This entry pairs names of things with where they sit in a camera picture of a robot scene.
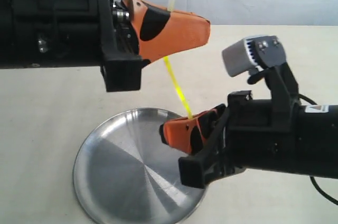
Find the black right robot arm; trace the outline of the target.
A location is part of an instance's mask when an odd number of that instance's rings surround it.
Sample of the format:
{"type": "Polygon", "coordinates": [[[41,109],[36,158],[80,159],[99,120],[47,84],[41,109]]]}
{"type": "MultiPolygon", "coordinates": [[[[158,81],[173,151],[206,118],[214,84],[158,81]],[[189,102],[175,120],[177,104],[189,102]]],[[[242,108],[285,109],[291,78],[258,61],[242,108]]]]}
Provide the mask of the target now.
{"type": "Polygon", "coordinates": [[[227,104],[161,124],[162,143],[185,153],[181,183],[203,189],[246,169],[337,178],[337,107],[319,112],[296,103],[283,124],[272,106],[237,91],[227,104]]]}

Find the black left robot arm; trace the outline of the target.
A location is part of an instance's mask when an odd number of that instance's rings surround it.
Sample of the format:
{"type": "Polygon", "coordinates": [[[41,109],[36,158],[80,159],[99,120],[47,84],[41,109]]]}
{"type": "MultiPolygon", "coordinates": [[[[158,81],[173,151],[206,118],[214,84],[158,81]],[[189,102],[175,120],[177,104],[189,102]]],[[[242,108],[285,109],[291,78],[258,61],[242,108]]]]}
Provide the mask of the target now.
{"type": "Polygon", "coordinates": [[[107,92],[138,91],[144,67],[206,45],[210,30],[145,0],[1,0],[1,68],[99,67],[107,92]]]}

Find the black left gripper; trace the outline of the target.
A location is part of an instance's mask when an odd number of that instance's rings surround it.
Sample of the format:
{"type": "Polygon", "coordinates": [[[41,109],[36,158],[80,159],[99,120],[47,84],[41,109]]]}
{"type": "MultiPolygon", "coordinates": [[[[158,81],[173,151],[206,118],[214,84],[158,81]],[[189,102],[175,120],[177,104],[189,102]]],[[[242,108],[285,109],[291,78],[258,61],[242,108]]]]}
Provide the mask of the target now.
{"type": "Polygon", "coordinates": [[[10,0],[10,66],[99,67],[107,92],[138,91],[146,60],[135,49],[129,17],[150,9],[145,0],[10,0]]]}

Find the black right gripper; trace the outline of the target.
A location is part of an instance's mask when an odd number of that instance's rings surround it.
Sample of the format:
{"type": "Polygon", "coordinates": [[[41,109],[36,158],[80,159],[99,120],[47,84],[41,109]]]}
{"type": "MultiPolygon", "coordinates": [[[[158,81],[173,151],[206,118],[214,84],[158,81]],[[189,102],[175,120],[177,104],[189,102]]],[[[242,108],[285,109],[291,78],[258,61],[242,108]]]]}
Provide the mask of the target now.
{"type": "Polygon", "coordinates": [[[250,90],[232,92],[228,105],[161,124],[163,144],[190,156],[179,159],[183,185],[204,189],[245,169],[296,173],[298,95],[254,100],[250,90]],[[209,136],[209,119],[216,120],[209,136]]]}

